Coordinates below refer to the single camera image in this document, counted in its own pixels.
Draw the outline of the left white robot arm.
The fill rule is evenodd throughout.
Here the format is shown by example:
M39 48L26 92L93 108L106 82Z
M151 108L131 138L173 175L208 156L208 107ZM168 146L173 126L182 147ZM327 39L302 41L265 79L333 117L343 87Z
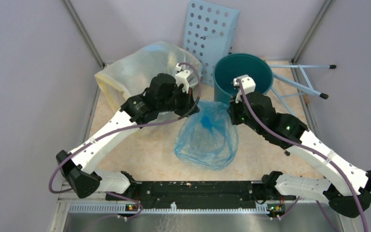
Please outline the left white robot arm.
M155 126L160 113L188 116L198 112L193 99L189 70L175 76L159 73L141 94L129 97L115 115L82 145L56 155L63 177L78 198L94 192L115 192L124 200L134 197L136 188L127 175L96 171L97 165L124 139L146 126Z

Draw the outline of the teal plastic trash bin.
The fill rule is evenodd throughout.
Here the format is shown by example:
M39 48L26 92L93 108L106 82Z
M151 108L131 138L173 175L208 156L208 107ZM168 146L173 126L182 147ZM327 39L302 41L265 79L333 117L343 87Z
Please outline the teal plastic trash bin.
M232 84L233 79L245 74L254 79L256 91L264 95L273 85L272 70L264 60L246 53L230 54L214 66L214 101L228 104L238 92Z

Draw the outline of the blue plastic trash bag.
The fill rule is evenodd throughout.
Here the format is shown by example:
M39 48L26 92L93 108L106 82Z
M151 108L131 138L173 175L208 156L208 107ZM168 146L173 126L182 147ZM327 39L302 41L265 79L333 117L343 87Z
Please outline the blue plastic trash bag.
M198 107L200 111L191 115L180 128L174 153L185 163L222 170L236 156L239 145L237 127L231 123L227 104L200 101Z

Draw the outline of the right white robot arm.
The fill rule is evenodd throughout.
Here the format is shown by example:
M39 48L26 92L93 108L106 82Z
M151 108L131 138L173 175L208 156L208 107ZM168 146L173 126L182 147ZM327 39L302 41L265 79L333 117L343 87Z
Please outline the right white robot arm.
M242 97L231 97L228 114L233 125L245 124L270 144L295 154L322 174L312 179L272 171L263 175L264 193L270 199L295 195L328 204L348 218L360 212L355 193L363 211L371 204L371 170L364 171L323 144L296 116L278 113L269 97L258 91Z

